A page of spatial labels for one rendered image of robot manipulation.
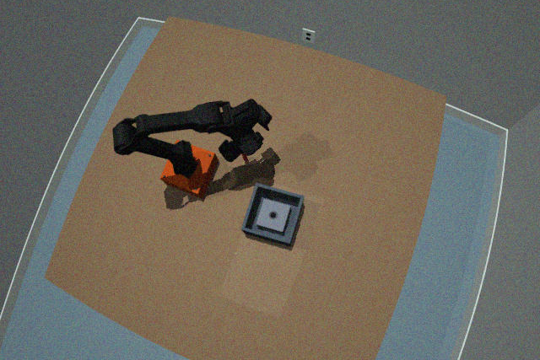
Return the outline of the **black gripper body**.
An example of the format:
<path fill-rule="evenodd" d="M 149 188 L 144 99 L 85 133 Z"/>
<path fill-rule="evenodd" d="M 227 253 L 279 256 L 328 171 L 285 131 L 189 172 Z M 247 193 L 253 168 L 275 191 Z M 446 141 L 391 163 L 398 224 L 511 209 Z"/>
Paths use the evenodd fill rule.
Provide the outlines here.
<path fill-rule="evenodd" d="M 237 132 L 234 135 L 228 136 L 228 137 L 230 137 L 233 140 L 235 137 L 238 137 L 241 134 L 243 129 L 253 128 L 257 123 L 259 123 L 261 126 L 265 126 L 272 119 L 272 116 L 261 105 L 258 105 L 258 106 L 262 113 L 261 117 L 244 126 L 239 126 Z M 236 150 L 238 147 L 239 147 L 238 144 L 236 144 L 234 141 L 232 141 L 231 143 L 228 143 L 228 140 L 226 139 L 219 146 L 219 151 L 224 156 L 224 159 L 226 161 L 233 162 L 238 156 L 238 152 Z"/>

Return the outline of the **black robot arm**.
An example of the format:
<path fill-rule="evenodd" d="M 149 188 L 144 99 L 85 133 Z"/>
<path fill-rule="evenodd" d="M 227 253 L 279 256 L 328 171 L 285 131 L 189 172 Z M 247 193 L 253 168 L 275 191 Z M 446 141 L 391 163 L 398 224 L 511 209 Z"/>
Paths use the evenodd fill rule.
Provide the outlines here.
<path fill-rule="evenodd" d="M 219 107 L 223 112 L 220 113 Z M 244 126 L 262 115 L 254 99 L 231 107 L 229 101 L 207 102 L 195 106 L 191 110 L 175 113 L 141 114 L 135 118 L 126 118 L 118 122 L 112 129 L 115 153 L 128 155 L 134 152 L 146 153 L 163 159 L 168 159 L 175 174 L 191 178 L 198 163 L 193 160 L 192 145 L 182 140 L 171 144 L 150 134 L 192 129 L 195 132 L 211 134 L 221 132 L 226 136 L 234 135 L 239 126 Z M 136 127 L 132 124 L 137 123 Z M 136 129 L 137 128 L 137 129 Z M 245 128 L 233 141 L 246 156 L 252 155 L 262 145 L 264 138 L 259 132 Z"/>

